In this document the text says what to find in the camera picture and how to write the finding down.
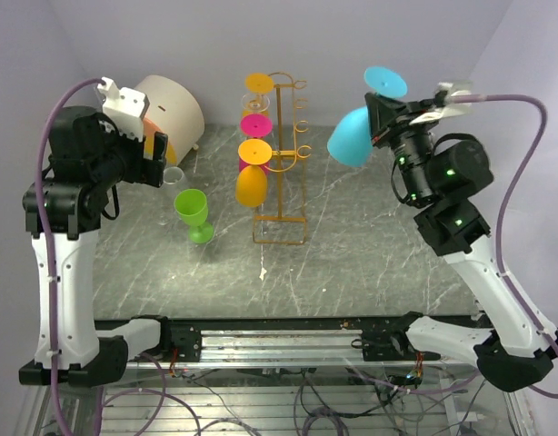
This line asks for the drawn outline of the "yellow wine glass back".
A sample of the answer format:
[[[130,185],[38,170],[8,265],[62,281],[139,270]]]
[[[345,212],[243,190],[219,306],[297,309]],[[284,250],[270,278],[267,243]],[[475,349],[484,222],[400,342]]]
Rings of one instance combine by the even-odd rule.
[[[265,202],[267,176],[264,167],[270,162],[271,146],[261,139],[248,139],[238,147],[238,156],[243,163],[235,186],[236,201],[249,208]]]

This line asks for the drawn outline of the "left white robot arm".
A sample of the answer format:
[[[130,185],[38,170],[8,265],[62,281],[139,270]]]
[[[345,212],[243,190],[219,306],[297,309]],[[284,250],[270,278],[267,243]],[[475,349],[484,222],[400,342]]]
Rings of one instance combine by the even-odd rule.
[[[160,187],[165,134],[157,134],[144,157],[140,114],[67,106],[48,135],[52,176],[41,177],[23,197],[40,287],[40,332],[33,360],[18,372],[23,385],[66,382],[91,388],[119,381],[141,353],[154,361],[173,351],[169,321],[162,315],[134,317],[113,330],[95,327],[93,266],[108,195],[120,182]]]

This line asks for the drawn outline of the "blue plastic wine glass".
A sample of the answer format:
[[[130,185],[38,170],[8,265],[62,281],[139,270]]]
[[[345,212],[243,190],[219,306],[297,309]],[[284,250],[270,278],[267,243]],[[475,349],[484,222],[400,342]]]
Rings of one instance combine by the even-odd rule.
[[[370,66],[364,71],[364,81],[377,94],[400,98],[407,94],[405,80],[394,70]],[[366,105],[354,109],[342,118],[327,141],[327,151],[336,162],[349,166],[363,166],[373,150],[369,112]]]

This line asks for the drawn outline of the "green plastic wine glass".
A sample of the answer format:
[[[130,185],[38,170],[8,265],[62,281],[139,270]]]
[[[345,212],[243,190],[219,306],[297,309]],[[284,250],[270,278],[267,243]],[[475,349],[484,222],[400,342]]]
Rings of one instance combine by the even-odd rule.
[[[174,210],[188,226],[188,238],[198,244],[208,243],[214,236],[214,227],[208,222],[208,202],[198,189],[181,191],[174,199]]]

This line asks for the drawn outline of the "clear wine glass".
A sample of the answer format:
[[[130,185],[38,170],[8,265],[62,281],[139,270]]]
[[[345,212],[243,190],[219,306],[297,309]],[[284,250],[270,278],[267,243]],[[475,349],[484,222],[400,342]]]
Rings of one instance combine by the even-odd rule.
[[[242,97],[242,117],[249,114],[269,116],[270,99],[267,94],[248,93]]]
[[[185,182],[184,171],[177,167],[168,167],[163,172],[163,186],[176,187],[181,186]]]

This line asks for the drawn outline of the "yellow wine glass front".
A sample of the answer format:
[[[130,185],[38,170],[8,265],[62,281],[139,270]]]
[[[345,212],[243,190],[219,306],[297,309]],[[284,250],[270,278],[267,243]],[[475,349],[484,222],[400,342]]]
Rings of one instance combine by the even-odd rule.
[[[269,94],[274,90],[274,80],[268,74],[253,73],[246,76],[244,80],[248,93]]]

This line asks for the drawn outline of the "yellow wine glass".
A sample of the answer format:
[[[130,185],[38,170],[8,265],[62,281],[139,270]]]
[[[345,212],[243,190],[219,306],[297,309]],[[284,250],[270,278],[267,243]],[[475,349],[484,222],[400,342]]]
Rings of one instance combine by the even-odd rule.
[[[248,93],[269,94],[274,90],[274,80],[268,74],[253,73],[246,76],[244,80]]]
[[[238,156],[243,163],[235,186],[236,201],[249,208],[265,202],[267,176],[264,167],[270,162],[271,146],[261,139],[248,139],[238,147]]]

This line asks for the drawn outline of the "pink plastic wine glass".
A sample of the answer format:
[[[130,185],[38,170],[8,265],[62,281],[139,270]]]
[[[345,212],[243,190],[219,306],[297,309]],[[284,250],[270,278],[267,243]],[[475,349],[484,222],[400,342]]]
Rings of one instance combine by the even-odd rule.
[[[246,139],[238,147],[239,171],[247,165],[254,165],[268,174],[273,149],[264,138],[272,131],[271,120],[263,114],[248,114],[241,120],[240,127]]]

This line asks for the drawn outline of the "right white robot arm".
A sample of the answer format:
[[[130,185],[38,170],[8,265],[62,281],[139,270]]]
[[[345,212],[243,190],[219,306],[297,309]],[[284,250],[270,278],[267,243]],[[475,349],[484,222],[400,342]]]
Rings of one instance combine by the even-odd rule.
[[[507,392],[542,381],[558,360],[558,327],[506,269],[502,246],[470,200],[493,182],[483,145],[465,133],[433,139],[430,131],[439,122],[433,110],[453,102],[446,92],[410,103],[376,93],[364,100],[371,143],[393,152],[407,190],[401,202],[420,211],[418,232],[462,278],[491,323],[468,328],[408,312],[390,333],[390,352],[402,360],[417,352],[456,359]]]

